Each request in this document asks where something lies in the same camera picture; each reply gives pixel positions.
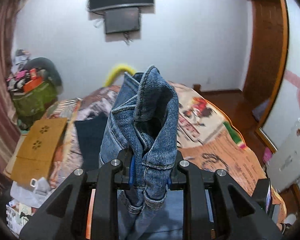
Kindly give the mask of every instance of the wall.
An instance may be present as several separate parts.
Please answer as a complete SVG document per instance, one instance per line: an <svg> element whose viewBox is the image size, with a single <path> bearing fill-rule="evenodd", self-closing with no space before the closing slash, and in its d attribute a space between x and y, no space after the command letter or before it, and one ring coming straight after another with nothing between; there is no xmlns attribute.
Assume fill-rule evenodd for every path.
<svg viewBox="0 0 300 240"><path fill-rule="evenodd" d="M263 126L269 139L280 147L300 117L298 88L291 74L300 77L300 8L295 0L286 0L289 18L289 46L285 76L271 113Z"/></svg>
<svg viewBox="0 0 300 240"><path fill-rule="evenodd" d="M86 4L28 0L17 17L15 46L54 62L64 84L60 98L99 88L118 63L138 71L154 64L165 79L203 90L242 87L251 49L249 0L155 0L153 10L142 9L141 32L129 46L119 34L106 37L103 25L95 28L98 16Z"/></svg>

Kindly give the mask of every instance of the blue denim fabric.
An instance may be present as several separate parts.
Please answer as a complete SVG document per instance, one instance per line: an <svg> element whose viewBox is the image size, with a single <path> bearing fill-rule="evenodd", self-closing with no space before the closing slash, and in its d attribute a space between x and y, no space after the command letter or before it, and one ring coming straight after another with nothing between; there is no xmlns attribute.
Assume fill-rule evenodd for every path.
<svg viewBox="0 0 300 240"><path fill-rule="evenodd" d="M120 239L151 233L149 226L167 196L167 180L177 154L177 125L178 96L159 71L150 66L133 77L125 73L99 155L100 165L128 146L135 156L134 185L118 192ZM180 223L176 226L171 230L180 229Z"/></svg>

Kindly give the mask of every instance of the metal bolt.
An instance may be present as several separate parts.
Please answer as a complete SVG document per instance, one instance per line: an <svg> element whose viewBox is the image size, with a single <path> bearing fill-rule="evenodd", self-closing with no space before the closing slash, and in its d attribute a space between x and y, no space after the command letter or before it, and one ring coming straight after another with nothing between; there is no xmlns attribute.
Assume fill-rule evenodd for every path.
<svg viewBox="0 0 300 240"><path fill-rule="evenodd" d="M80 176L83 173L83 169L76 169L74 170L74 174Z"/></svg>
<svg viewBox="0 0 300 240"><path fill-rule="evenodd" d="M219 169L217 170L217 174L221 177L225 176L227 174L227 172L223 169Z"/></svg>
<svg viewBox="0 0 300 240"><path fill-rule="evenodd" d="M180 163L180 165L181 165L182 167L188 167L188 166L189 166L189 162L188 162L188 161L185 161L185 160L182 160L182 161L180 161L179 163Z"/></svg>
<svg viewBox="0 0 300 240"><path fill-rule="evenodd" d="M120 160L118 160L118 159L114 159L111 161L112 166L118 166L119 164L120 164Z"/></svg>

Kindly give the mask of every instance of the striped curtain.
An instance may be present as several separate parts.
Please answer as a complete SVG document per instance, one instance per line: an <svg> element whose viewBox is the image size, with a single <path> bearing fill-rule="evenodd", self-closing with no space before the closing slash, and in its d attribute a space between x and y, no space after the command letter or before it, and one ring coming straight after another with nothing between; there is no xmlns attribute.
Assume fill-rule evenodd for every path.
<svg viewBox="0 0 300 240"><path fill-rule="evenodd" d="M10 181L2 174L17 145L19 131L13 119L15 108L5 78L11 68L14 24L20 0L0 0L0 193Z"/></svg>

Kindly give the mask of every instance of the brown floor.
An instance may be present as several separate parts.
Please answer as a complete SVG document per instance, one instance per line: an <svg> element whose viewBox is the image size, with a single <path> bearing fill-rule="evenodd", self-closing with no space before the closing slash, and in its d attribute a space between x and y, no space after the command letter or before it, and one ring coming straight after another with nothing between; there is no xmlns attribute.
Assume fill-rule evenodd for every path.
<svg viewBox="0 0 300 240"><path fill-rule="evenodd" d="M255 133L258 122L252 116L253 106L243 97L241 91L225 92L200 92L200 94L218 108L220 108L232 121L243 135L248 147L256 154L259 162L263 165L262 156L266 146ZM300 209L296 201L292 187L282 192L287 214L295 214Z"/></svg>

